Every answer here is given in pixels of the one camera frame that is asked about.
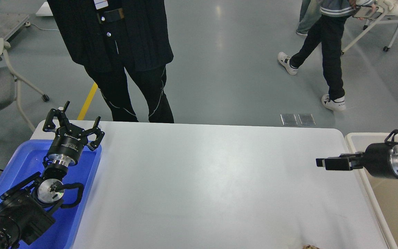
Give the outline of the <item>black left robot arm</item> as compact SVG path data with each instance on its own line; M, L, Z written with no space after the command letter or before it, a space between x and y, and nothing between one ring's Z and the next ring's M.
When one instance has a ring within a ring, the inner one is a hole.
M68 168L78 164L85 147L99 148L105 133L98 126L101 117L90 129L70 123L65 114L69 104L51 109L45 119L43 131L55 137L43 158L43 172L33 173L0 196L0 249L17 249L20 241L32 244L55 223L54 212L82 201L84 184L63 183L63 179Z

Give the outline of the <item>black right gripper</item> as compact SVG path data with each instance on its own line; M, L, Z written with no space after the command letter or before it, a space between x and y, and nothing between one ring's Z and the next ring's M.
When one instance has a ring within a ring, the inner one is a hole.
M398 179L398 143L370 144L365 151L359 154L353 166L348 154L316 158L316 166L335 171L365 168L373 177Z

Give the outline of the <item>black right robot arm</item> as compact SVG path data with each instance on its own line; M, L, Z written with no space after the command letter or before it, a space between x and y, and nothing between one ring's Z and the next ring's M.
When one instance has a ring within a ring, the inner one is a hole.
M336 171L365 168L371 176L398 179L398 129L393 130L383 143L368 145L364 152L317 158L316 166Z

